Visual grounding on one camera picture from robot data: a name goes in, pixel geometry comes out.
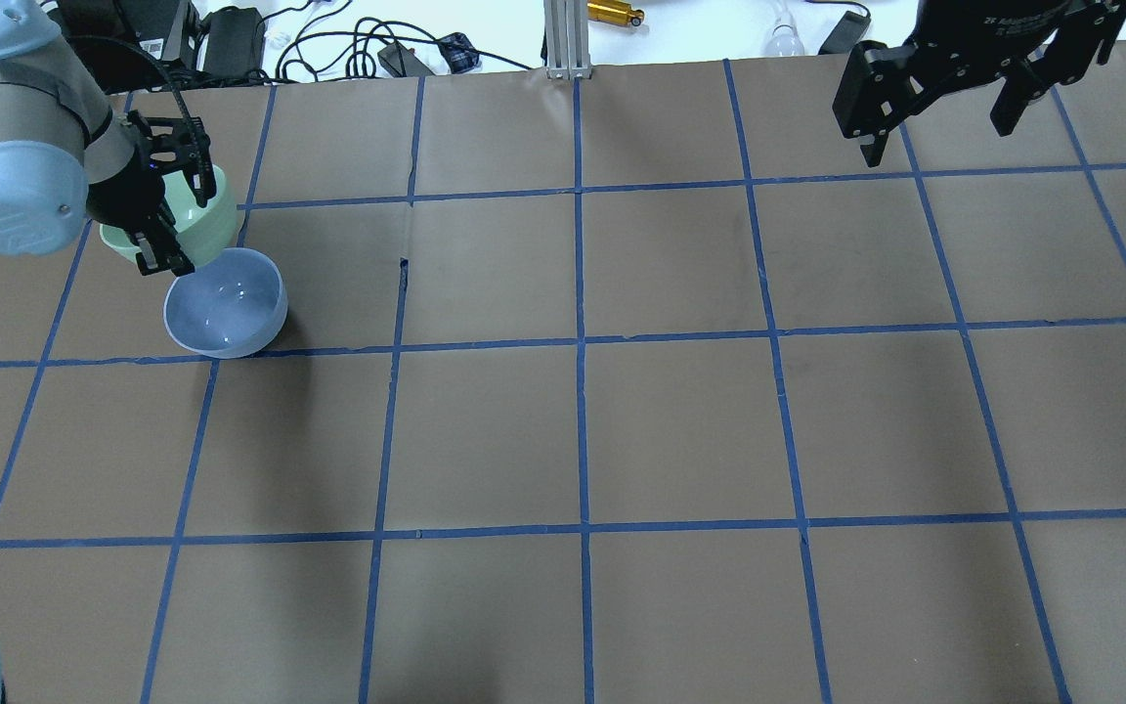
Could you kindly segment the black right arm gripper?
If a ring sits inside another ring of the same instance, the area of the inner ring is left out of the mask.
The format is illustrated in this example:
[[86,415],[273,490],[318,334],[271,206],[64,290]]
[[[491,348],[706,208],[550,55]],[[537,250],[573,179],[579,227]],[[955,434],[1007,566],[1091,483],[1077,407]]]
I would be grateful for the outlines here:
[[858,139],[868,168],[890,135],[946,95],[1001,83],[989,121],[1000,137],[1024,112],[1111,57],[1126,1],[921,1],[906,41],[859,41],[844,63],[832,112]]

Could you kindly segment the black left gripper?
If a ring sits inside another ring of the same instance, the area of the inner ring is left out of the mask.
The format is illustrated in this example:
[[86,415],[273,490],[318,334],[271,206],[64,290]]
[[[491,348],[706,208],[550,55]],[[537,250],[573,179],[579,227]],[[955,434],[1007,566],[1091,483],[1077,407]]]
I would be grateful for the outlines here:
[[[106,128],[84,149],[84,173],[89,182],[86,213],[95,222],[124,231],[162,214],[166,175],[184,173],[197,205],[206,206],[214,198],[211,137],[202,117],[111,112]],[[169,271],[184,277],[194,271],[175,228],[146,228],[135,233],[135,246],[142,276]]]

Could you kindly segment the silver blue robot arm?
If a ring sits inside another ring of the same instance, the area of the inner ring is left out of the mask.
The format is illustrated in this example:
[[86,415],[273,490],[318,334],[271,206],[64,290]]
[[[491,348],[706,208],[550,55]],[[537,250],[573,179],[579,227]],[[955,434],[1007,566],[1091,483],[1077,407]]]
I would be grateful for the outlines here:
[[[894,126],[942,95],[1001,81],[989,121],[1010,135],[1052,86],[1103,66],[1124,23],[1126,1],[922,1],[902,45],[854,45],[832,112],[877,166]],[[0,255],[59,252],[93,220],[128,237],[144,276],[184,277],[218,258],[233,229],[191,237],[166,199],[169,173],[200,208],[220,191],[202,121],[182,98],[176,108],[115,110],[39,5],[0,1]]]

